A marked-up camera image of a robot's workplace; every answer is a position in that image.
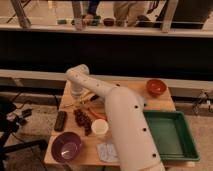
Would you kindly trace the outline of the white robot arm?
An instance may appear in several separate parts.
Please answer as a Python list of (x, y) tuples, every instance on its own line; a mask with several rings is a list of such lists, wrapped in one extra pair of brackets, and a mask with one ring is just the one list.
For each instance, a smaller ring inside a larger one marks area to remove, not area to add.
[(121, 171), (165, 171), (143, 114), (144, 99), (136, 91), (91, 77), (84, 64), (69, 68), (66, 76), (73, 96), (86, 88), (104, 99)]

